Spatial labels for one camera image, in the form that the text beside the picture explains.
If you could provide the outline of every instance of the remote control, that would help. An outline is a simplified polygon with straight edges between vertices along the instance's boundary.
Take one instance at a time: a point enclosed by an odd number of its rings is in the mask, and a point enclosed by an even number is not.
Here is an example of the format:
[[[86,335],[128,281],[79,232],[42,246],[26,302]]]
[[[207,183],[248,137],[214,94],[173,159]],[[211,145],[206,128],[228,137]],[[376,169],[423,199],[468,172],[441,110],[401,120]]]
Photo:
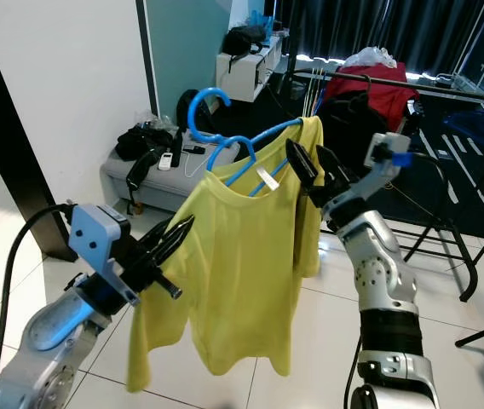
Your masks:
[[[165,152],[163,156],[160,157],[158,162],[158,169],[159,170],[170,170],[170,164],[172,162],[172,152]]]

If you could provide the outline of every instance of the white plastic bag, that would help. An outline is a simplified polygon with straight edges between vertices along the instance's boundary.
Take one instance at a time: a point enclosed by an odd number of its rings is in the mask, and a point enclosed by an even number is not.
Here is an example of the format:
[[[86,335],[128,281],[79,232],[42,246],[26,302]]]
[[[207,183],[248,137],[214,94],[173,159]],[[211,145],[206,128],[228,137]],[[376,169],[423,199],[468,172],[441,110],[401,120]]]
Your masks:
[[[397,62],[388,54],[388,50],[379,47],[365,47],[358,54],[351,55],[343,66],[375,66],[376,64],[397,68]]]

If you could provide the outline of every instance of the hanger hook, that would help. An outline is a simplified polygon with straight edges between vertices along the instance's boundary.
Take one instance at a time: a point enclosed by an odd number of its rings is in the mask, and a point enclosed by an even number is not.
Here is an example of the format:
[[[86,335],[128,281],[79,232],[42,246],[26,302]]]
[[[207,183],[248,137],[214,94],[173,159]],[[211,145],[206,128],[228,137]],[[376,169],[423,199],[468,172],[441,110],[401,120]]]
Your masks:
[[[193,100],[189,104],[189,110],[187,111],[187,125],[189,129],[191,130],[191,133],[193,134],[193,138],[196,139],[197,141],[201,143],[219,143],[222,141],[223,136],[216,134],[213,136],[204,136],[200,134],[199,130],[197,130],[197,127],[194,123],[194,119],[196,116],[197,108],[200,105],[200,102],[208,95],[218,95],[221,97],[223,100],[223,103],[227,106],[230,107],[231,105],[231,100],[228,98],[227,94],[225,94],[225,91],[219,88],[215,87],[209,87],[209,88],[204,88],[194,96]]]

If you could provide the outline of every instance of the teal wall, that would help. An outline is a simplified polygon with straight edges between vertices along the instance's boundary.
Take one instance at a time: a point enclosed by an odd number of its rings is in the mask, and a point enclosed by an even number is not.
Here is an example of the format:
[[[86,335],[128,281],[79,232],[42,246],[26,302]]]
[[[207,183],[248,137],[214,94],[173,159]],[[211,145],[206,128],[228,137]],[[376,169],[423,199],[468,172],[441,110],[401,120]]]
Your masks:
[[[146,0],[158,105],[176,120],[186,89],[216,83],[216,56],[228,31],[232,0]]]

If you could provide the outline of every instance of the clothing tag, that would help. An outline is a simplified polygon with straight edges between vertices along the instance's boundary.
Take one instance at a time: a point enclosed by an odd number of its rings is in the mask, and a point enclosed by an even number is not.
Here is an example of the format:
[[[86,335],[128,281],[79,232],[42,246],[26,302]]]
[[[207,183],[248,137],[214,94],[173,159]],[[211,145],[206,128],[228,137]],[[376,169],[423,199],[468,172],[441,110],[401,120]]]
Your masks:
[[[276,190],[279,187],[279,183],[265,170],[265,168],[257,166],[256,171],[270,190]]]

